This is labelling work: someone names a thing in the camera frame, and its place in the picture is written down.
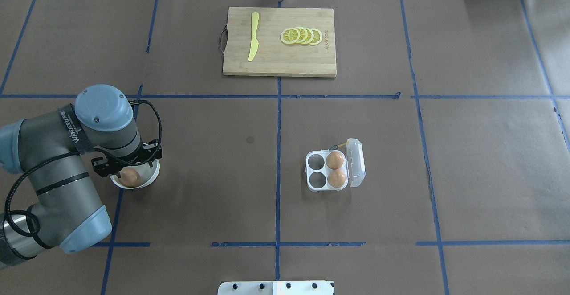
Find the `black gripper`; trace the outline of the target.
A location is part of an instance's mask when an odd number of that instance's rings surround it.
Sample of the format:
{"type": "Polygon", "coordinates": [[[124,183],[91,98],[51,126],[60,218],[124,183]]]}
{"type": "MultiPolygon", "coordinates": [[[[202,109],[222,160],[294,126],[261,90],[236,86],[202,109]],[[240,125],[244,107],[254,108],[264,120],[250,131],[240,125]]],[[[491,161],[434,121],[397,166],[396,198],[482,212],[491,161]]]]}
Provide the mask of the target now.
{"type": "Polygon", "coordinates": [[[141,141],[140,145],[133,153],[126,155],[124,157],[120,157],[120,159],[129,164],[135,164],[135,165],[143,165],[147,163],[150,164],[155,160],[155,157],[157,156],[157,153],[155,153],[154,157],[151,158],[151,155],[154,153],[156,148],[157,148],[157,141],[151,141],[149,144],[143,143],[141,141]]]}

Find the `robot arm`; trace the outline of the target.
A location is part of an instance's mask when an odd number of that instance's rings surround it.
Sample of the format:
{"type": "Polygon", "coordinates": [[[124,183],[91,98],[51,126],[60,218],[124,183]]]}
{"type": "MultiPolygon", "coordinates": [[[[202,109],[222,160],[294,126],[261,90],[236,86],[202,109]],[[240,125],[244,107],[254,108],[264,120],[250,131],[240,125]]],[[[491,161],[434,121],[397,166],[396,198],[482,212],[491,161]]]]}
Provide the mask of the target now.
{"type": "Polygon", "coordinates": [[[144,143],[129,100],[106,84],[87,87],[74,103],[1,128],[1,167],[20,177],[1,214],[1,269],[32,260],[45,250],[81,252],[106,238],[112,223],[82,159],[100,177],[123,168],[153,166],[162,138],[144,143]]]}

